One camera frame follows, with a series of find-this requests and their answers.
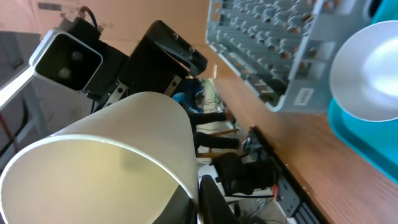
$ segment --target blue tray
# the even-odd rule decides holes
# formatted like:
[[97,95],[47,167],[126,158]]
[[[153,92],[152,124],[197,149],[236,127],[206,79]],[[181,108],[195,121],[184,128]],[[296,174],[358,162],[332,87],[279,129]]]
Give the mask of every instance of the blue tray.
[[[383,0],[372,24],[398,19],[398,1]],[[398,119],[374,123],[361,121],[345,113],[332,100],[329,125],[335,135],[384,175],[398,184]]]

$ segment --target gray dish rack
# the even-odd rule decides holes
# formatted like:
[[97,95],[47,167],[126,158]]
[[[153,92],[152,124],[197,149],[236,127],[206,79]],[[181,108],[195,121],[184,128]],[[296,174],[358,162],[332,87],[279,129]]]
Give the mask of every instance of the gray dish rack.
[[338,49],[371,0],[212,0],[207,44],[271,111],[324,113]]

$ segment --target label on crate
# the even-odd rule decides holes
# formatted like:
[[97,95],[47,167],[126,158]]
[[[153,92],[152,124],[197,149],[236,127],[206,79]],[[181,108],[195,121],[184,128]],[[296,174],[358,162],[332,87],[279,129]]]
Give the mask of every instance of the label on crate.
[[311,99],[313,93],[312,88],[301,88],[298,92],[296,99],[294,100],[293,105],[295,106],[305,106]]

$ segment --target wooden table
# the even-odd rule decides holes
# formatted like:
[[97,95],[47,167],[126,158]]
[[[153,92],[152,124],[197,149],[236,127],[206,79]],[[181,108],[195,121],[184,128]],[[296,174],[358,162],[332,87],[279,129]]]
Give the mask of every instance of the wooden table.
[[332,223],[398,223],[398,186],[335,137],[327,116],[273,113],[230,70],[217,92],[246,130],[256,125]]

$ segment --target white bowl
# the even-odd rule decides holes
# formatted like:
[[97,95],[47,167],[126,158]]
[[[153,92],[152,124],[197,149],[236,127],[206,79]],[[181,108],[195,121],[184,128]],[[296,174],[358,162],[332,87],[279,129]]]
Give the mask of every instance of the white bowl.
[[331,93],[348,114],[365,121],[398,118],[398,21],[368,26],[339,49]]

